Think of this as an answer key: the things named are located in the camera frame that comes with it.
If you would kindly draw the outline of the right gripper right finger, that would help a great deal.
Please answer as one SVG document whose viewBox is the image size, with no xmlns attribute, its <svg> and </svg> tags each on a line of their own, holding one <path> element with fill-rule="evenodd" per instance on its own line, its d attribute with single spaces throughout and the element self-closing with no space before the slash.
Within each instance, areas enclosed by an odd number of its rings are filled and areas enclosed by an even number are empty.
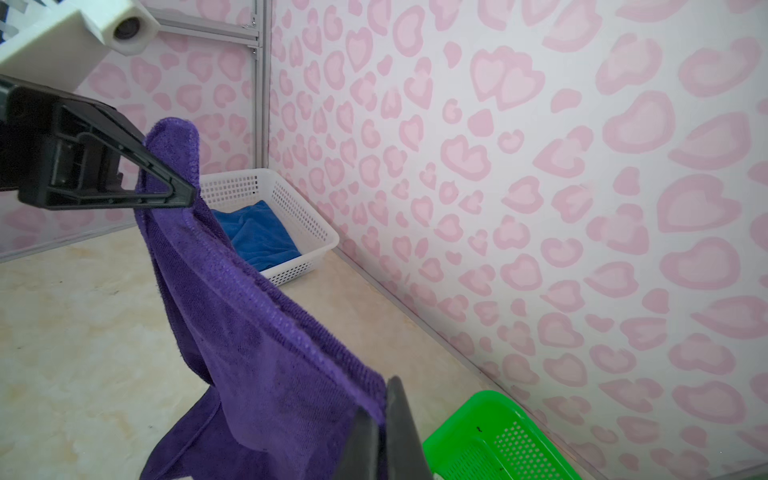
<svg viewBox="0 0 768 480">
<path fill-rule="evenodd" d="M 386 466 L 389 480 L 432 480 L 402 380 L 387 382 Z"/>
</svg>

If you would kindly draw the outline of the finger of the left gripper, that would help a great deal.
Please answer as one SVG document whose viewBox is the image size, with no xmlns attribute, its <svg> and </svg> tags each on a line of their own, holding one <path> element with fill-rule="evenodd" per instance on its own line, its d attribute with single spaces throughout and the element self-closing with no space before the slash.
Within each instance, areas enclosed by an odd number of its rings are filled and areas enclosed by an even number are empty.
<svg viewBox="0 0 768 480">
<path fill-rule="evenodd" d="M 183 208 L 195 189 L 149 152 L 144 135 L 115 108 L 99 102 L 60 100 L 53 109 L 56 140 L 50 170 L 52 210 Z M 146 192 L 122 186 L 123 161 L 160 183 Z"/>
</svg>

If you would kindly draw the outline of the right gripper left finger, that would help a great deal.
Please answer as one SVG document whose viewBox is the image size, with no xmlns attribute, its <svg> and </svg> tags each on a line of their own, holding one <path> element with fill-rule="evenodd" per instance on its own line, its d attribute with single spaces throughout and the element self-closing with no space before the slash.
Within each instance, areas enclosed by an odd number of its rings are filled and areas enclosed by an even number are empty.
<svg viewBox="0 0 768 480">
<path fill-rule="evenodd" d="M 333 480 L 376 480 L 379 471 L 379 425 L 363 408 L 354 422 Z"/>
</svg>

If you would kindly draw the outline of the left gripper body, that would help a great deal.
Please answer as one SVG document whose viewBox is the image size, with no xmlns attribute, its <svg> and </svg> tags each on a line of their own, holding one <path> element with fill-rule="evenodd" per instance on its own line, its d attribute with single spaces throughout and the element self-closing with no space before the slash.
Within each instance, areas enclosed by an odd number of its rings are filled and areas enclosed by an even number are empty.
<svg viewBox="0 0 768 480">
<path fill-rule="evenodd" d="M 62 92 L 13 77 L 1 77 L 1 190 L 34 207 L 64 207 L 51 187 L 53 139 Z"/>
</svg>

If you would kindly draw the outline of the purple towel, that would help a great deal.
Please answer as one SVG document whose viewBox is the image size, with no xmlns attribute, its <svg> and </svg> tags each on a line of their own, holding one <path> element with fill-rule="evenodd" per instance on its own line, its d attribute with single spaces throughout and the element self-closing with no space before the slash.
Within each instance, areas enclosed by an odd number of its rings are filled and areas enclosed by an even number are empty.
<svg viewBox="0 0 768 480">
<path fill-rule="evenodd" d="M 329 479 L 357 411 L 385 421 L 386 385 L 235 251 L 201 198 L 135 214 L 186 365 L 207 386 L 145 479 Z"/>
</svg>

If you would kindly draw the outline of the blue towel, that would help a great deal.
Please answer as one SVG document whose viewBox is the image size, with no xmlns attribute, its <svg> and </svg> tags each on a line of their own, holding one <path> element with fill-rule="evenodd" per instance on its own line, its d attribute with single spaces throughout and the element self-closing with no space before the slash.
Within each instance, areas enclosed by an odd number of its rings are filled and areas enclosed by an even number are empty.
<svg viewBox="0 0 768 480">
<path fill-rule="evenodd" d="M 282 222 L 265 201 L 233 212 L 212 211 L 236 253 L 258 271 L 301 256 Z"/>
</svg>

